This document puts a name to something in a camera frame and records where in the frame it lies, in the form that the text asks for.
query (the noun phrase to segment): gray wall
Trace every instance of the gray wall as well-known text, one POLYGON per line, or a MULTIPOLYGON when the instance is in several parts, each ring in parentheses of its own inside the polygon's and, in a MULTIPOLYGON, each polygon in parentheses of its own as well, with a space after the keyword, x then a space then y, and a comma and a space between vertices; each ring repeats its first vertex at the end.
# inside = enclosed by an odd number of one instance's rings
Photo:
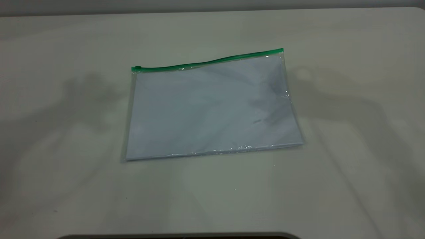
POLYGON ((0 0, 1 16, 424 6, 425 0, 0 0))

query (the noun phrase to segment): green zipper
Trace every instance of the green zipper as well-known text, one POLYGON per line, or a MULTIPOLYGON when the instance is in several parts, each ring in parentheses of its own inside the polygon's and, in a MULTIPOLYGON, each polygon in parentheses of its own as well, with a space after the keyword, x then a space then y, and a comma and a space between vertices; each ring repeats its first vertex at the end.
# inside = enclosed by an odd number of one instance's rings
POLYGON ((183 64, 183 65, 172 65, 167 67, 141 67, 141 66, 135 66, 131 68, 132 72, 155 72, 155 71, 174 71, 181 68, 197 68, 205 65, 215 64, 215 63, 222 63, 227 61, 233 61, 233 60, 241 60, 246 58, 253 58, 253 57, 261 57, 261 56, 267 56, 267 55, 273 55, 283 52, 283 48, 279 48, 276 50, 270 50, 270 51, 261 51, 261 52, 255 52, 255 53, 249 53, 249 54, 242 54, 242 55, 236 55, 231 57, 225 57, 220 58, 217 60, 211 60, 206 62, 199 62, 199 63, 190 63, 190 64, 183 64))

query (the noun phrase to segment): white paper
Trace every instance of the white paper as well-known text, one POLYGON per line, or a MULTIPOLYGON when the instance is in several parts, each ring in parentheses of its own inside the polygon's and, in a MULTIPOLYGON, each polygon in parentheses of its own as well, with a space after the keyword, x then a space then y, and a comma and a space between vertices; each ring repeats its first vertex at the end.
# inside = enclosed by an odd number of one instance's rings
POLYGON ((279 55, 137 74, 126 160, 299 144, 279 55))

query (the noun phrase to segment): transparent plastic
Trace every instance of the transparent plastic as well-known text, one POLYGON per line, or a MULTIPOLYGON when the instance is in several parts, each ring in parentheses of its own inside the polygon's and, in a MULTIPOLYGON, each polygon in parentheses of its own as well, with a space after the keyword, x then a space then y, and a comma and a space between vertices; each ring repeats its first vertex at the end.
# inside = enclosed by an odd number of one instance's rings
POLYGON ((282 48, 132 72, 124 161, 303 144, 282 48))

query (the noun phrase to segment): table surface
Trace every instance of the table surface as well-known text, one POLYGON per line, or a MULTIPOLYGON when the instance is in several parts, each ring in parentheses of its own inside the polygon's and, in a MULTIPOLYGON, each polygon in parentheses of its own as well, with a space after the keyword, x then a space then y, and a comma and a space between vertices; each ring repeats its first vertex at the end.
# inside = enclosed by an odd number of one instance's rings
POLYGON ((0 18, 0 237, 425 236, 425 11, 0 18), (285 48, 305 145, 120 163, 130 67, 285 48))

